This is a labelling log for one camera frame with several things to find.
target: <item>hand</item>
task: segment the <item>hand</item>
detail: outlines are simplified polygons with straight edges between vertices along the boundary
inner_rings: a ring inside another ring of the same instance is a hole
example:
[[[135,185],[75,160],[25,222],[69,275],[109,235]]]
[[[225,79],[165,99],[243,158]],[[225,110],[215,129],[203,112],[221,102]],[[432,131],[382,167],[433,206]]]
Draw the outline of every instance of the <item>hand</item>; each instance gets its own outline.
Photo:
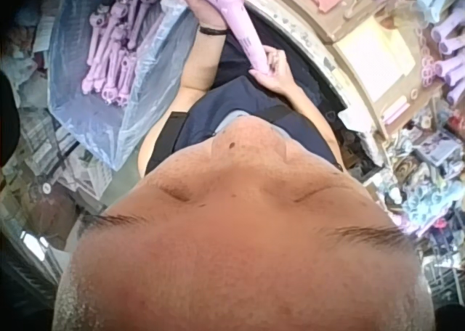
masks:
[[[227,25],[221,13],[207,0],[185,0],[201,26],[214,30],[226,30]]]
[[[257,70],[250,70],[250,74],[256,81],[266,89],[284,96],[299,88],[292,76],[291,68],[286,59],[286,53],[271,46],[264,46],[264,50],[267,53],[268,65],[271,72],[269,75],[265,75]]]

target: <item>gray undershirt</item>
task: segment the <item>gray undershirt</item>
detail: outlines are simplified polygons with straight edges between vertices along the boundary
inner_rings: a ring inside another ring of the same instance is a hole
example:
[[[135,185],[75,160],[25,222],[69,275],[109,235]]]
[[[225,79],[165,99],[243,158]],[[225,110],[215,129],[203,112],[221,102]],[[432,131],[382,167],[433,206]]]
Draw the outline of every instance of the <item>gray undershirt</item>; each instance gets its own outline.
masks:
[[[215,133],[218,134],[221,130],[229,126],[235,119],[239,117],[246,117],[249,114],[246,111],[242,110],[236,110],[232,111],[230,114],[228,114],[225,119],[218,125],[217,129],[215,130]],[[291,139],[291,136],[288,134],[287,131],[284,129],[280,128],[279,126],[275,126],[274,124],[270,124],[279,134],[281,134],[283,137],[287,139]]]

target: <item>clear plastic bag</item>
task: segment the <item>clear plastic bag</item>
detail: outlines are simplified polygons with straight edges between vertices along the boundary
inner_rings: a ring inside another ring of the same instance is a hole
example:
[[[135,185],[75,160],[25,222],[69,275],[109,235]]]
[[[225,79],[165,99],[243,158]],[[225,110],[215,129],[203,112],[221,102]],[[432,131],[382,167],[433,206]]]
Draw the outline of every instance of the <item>clear plastic bag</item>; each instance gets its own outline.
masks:
[[[176,96],[197,22],[183,0],[169,0],[157,32],[144,40],[149,47],[139,54],[128,106],[107,106],[98,94],[81,91],[89,70],[89,16],[102,3],[113,1],[62,1],[50,46],[48,104],[54,117],[85,148],[117,171]],[[149,30],[142,26],[142,33]]]

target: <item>black wristband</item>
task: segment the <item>black wristband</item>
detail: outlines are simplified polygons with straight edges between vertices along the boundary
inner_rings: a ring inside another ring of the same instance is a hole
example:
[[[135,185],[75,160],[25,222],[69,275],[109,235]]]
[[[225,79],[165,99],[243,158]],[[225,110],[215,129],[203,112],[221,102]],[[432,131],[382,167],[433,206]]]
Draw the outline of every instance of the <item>black wristband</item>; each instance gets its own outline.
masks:
[[[207,36],[226,36],[227,30],[215,30],[213,28],[205,28],[201,26],[199,29],[200,33],[203,33]]]

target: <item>wrist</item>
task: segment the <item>wrist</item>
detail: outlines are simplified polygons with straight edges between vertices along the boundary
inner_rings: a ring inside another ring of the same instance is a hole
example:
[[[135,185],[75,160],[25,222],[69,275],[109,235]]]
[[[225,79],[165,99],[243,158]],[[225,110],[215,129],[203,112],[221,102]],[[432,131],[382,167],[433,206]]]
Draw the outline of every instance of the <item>wrist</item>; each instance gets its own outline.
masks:
[[[212,30],[224,31],[227,30],[226,23],[203,23],[199,22],[201,28],[210,28]]]
[[[298,97],[300,96],[304,91],[300,86],[298,86],[296,83],[294,83],[291,86],[287,86],[286,89],[284,90],[284,96],[286,99],[292,102],[293,97]]]

